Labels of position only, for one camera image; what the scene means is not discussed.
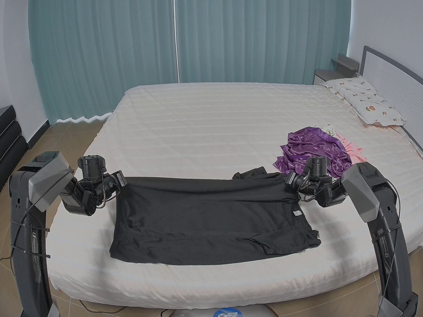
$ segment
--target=blue circular logo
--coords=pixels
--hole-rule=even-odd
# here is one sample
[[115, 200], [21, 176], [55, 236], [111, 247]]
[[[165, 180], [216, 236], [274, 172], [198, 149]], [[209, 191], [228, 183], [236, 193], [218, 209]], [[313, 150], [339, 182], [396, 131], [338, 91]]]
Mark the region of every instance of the blue circular logo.
[[234, 308], [224, 308], [217, 310], [213, 317], [242, 317], [240, 310]]

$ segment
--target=curtain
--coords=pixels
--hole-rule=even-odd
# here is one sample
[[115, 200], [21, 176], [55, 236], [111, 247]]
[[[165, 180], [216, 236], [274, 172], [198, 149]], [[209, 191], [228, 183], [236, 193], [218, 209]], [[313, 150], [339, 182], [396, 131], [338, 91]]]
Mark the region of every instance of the curtain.
[[351, 0], [175, 0], [180, 82], [312, 84], [346, 54]]
[[29, 0], [50, 123], [113, 111], [138, 85], [178, 82], [173, 0]]

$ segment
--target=bed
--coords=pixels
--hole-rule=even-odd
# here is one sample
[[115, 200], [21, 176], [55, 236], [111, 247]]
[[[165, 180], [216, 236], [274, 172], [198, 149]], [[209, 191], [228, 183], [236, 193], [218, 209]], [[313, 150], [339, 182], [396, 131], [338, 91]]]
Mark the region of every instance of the bed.
[[[362, 73], [370, 81], [366, 66], [363, 60]], [[373, 73], [375, 79], [384, 79], [377, 70]], [[406, 81], [399, 83], [407, 86]], [[415, 119], [408, 117], [405, 128], [413, 137]], [[289, 132], [328, 123], [362, 147], [368, 161], [397, 187], [408, 251], [423, 245], [423, 159], [417, 151], [421, 141], [412, 141], [401, 128], [363, 125], [349, 105], [324, 86], [134, 87], [125, 93], [86, 155], [102, 155], [108, 171], [121, 169], [125, 176], [230, 179], [236, 172], [258, 166], [276, 171], [272, 164]], [[76, 177], [81, 176], [78, 170]], [[110, 257], [114, 201], [92, 217], [70, 215], [60, 206], [46, 242], [51, 255], [49, 277], [56, 289], [75, 299], [206, 309], [315, 295], [377, 269], [367, 225], [349, 198], [331, 208], [312, 201], [303, 203], [302, 209], [312, 228], [319, 230], [322, 244], [317, 248], [237, 264], [172, 266], [125, 263]]]

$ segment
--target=wall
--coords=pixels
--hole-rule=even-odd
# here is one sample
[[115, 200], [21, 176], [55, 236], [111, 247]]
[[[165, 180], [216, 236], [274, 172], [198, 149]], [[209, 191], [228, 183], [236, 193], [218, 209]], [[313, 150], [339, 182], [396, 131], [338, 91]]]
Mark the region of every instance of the wall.
[[29, 141], [47, 120], [31, 62], [28, 0], [0, 0], [0, 107], [13, 104]]
[[423, 77], [422, 0], [352, 0], [348, 56], [361, 63], [364, 45]]

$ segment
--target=headboard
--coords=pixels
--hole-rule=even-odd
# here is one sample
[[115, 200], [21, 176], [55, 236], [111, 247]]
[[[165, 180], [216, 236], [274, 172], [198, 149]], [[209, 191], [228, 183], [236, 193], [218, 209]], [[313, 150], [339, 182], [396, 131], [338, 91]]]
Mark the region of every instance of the headboard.
[[367, 46], [363, 49], [360, 75], [394, 105], [406, 120], [404, 131], [422, 149], [423, 78]]

